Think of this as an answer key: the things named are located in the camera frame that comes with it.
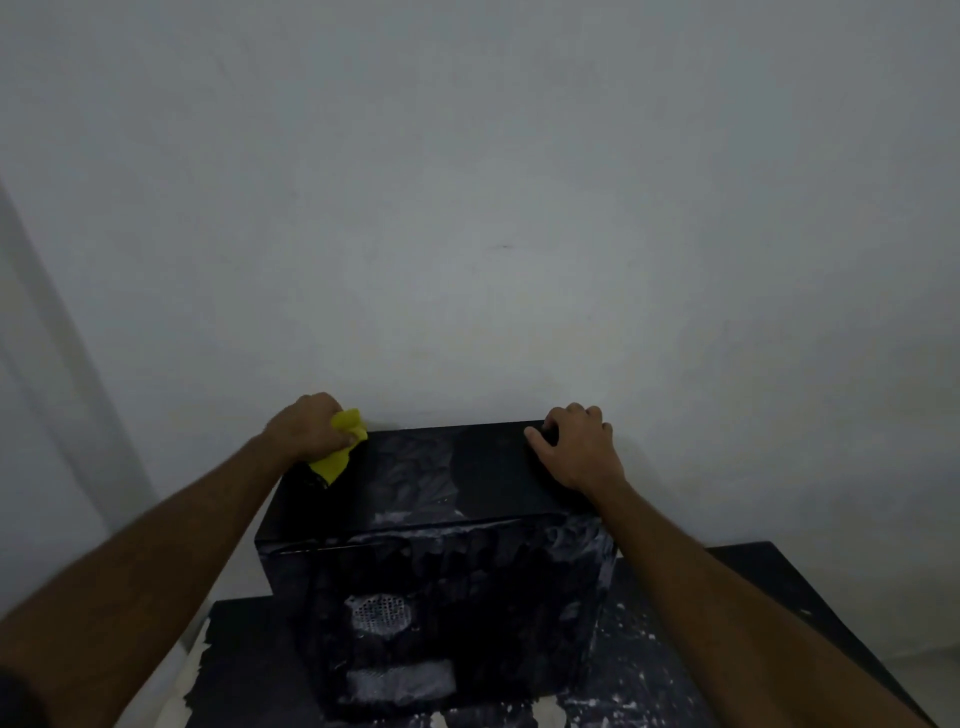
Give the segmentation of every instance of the person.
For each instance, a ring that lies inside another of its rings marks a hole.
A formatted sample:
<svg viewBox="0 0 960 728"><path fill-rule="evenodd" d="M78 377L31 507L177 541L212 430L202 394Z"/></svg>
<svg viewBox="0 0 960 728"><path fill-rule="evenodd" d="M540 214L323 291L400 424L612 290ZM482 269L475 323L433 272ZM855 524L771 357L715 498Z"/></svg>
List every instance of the person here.
<svg viewBox="0 0 960 728"><path fill-rule="evenodd" d="M0 725L108 728L173 646L279 477L350 443L301 397L227 462L62 571L0 621ZM530 447L592 501L726 726L923 726L812 628L627 482L599 407L550 410Z"/></svg>

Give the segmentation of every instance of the black table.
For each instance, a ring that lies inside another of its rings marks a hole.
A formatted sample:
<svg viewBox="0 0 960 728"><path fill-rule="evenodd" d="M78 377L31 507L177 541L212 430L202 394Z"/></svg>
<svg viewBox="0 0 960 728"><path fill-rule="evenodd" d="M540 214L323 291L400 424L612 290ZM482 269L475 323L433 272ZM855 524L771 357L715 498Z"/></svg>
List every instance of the black table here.
<svg viewBox="0 0 960 728"><path fill-rule="evenodd" d="M817 629L933 724L773 544L722 546L710 552ZM272 608L270 597L218 601L210 611L205 642L209 646L203 652L200 672L185 697L192 711L187 728L320 728L333 724L324 720L307 686L285 621ZM597 625L588 678L578 691L558 695L555 703L553 698L534 704L496 703L451 710L442 716L381 720L376 726L560 728L564 715L558 709L565 713L570 728L717 725L623 559L616 562L610 596Z"/></svg>

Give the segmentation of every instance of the cleaning cloth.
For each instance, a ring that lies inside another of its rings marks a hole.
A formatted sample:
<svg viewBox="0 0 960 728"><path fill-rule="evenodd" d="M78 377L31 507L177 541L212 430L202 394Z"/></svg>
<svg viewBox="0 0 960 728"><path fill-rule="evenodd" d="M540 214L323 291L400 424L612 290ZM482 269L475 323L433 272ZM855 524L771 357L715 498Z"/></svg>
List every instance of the cleaning cloth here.
<svg viewBox="0 0 960 728"><path fill-rule="evenodd" d="M345 409L343 412L337 412L330 420L330 424L333 425L334 429L349 432L356 440L348 448L338 449L323 460L310 463L310 470L323 478L327 487L332 485L333 481L347 469L347 463L350 461L350 451L367 439L367 426L360 419L359 409Z"/></svg>

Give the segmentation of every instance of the round perforated vent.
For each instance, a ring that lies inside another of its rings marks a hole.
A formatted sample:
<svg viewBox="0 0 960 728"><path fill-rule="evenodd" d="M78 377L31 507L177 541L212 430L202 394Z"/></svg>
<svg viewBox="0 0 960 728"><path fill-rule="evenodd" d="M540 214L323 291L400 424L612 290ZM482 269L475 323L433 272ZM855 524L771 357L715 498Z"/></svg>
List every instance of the round perforated vent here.
<svg viewBox="0 0 960 728"><path fill-rule="evenodd" d="M374 635L395 635L409 627L413 620L410 606L400 596L352 596L347 605L353 612L350 620L353 628Z"/></svg>

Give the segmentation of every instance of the person's left arm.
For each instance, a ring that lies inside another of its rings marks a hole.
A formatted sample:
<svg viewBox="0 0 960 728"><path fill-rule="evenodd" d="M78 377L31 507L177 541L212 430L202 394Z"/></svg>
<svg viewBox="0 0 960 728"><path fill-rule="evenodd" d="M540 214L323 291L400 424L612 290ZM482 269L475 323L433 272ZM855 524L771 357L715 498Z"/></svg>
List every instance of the person's left arm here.
<svg viewBox="0 0 960 728"><path fill-rule="evenodd" d="M330 426L338 411L330 395L301 397L223 465L0 621L0 668L27 683L53 726L113 725L186 629L279 477L350 444Z"/></svg>

